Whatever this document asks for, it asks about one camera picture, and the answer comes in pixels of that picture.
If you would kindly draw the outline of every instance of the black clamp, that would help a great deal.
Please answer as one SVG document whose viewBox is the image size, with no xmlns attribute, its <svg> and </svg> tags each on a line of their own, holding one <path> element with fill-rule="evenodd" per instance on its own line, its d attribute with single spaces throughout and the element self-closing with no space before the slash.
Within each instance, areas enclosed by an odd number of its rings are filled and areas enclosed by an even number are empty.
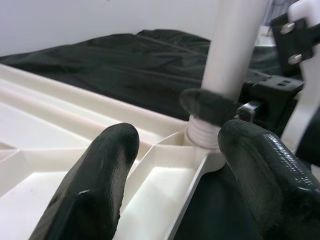
<svg viewBox="0 0 320 240">
<path fill-rule="evenodd" d="M 283 14 L 271 21 L 271 28 L 283 73 L 299 73 L 299 63 L 312 58 L 313 47 L 320 43 L 320 24 L 308 27 L 305 18 L 290 22 Z"/>
<path fill-rule="evenodd" d="M 288 106 L 303 85 L 301 80 L 251 70 L 239 98 L 245 104 L 238 108 L 236 116 L 280 136 L 294 109 Z"/>
</svg>

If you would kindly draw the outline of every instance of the black cloth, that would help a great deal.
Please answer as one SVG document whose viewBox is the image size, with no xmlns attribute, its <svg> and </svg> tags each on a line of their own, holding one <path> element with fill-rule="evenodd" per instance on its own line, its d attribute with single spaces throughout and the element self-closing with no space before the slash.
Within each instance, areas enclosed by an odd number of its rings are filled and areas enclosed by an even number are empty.
<svg viewBox="0 0 320 240">
<path fill-rule="evenodd" d="M 209 44 L 181 31 L 144 30 L 0 57 L 0 63 L 187 120 L 179 94 L 201 86 Z M 280 75 L 277 62 L 273 47 L 256 47 L 250 68 Z M 228 166 L 201 178 L 175 239 L 258 239 Z"/>
<path fill-rule="evenodd" d="M 175 30 L 115 34 L 0 57 L 0 63 L 188 120 L 179 94 L 201 86 L 210 41 Z M 250 67 L 279 74 L 276 51 L 254 50 Z"/>
</svg>

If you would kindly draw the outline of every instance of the white plastic tray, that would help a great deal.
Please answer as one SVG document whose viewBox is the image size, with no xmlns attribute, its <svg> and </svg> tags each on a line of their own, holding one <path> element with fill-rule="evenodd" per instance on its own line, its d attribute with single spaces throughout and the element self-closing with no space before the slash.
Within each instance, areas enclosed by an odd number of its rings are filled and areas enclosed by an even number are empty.
<svg viewBox="0 0 320 240">
<path fill-rule="evenodd" d="M 185 121 L 0 65 L 0 239 L 28 239 L 90 142 L 121 122 L 136 127 L 140 148 L 114 239 L 172 239 L 222 155 L 184 145 Z"/>
</svg>

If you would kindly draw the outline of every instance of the white plastic rod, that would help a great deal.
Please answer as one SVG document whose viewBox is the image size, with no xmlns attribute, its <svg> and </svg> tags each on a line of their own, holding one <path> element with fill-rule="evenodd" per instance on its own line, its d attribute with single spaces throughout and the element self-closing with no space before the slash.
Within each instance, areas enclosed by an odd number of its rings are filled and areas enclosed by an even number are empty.
<svg viewBox="0 0 320 240">
<path fill-rule="evenodd" d="M 269 0 L 221 0 L 202 89 L 237 100 Z M 187 142 L 218 150 L 220 128 L 190 117 Z"/>
<path fill-rule="evenodd" d="M 300 0 L 288 10 L 289 21 L 306 18 L 308 27 L 320 23 L 320 0 Z M 282 141 L 296 153 L 305 131 L 320 106 L 320 44 L 313 48 L 314 56 L 300 63 L 304 87 L 299 101 L 282 134 Z"/>
</svg>

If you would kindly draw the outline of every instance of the black plastic bracket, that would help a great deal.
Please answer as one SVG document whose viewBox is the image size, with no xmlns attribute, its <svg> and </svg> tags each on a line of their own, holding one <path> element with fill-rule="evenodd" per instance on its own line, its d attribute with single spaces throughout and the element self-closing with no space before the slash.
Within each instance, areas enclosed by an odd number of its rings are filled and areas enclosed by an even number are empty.
<svg viewBox="0 0 320 240">
<path fill-rule="evenodd" d="M 299 63 L 312 58 L 313 47 L 320 43 L 320 24 L 308 27 L 305 18 L 290 22 L 283 14 L 271 21 L 271 28 L 283 73 L 298 74 Z"/>
<path fill-rule="evenodd" d="M 304 82 L 300 80 L 251 71 L 239 101 L 258 101 L 260 114 L 256 115 L 252 122 L 280 136 L 283 129 L 279 128 L 279 123 L 288 104 L 303 89 L 303 85 Z"/>
</svg>

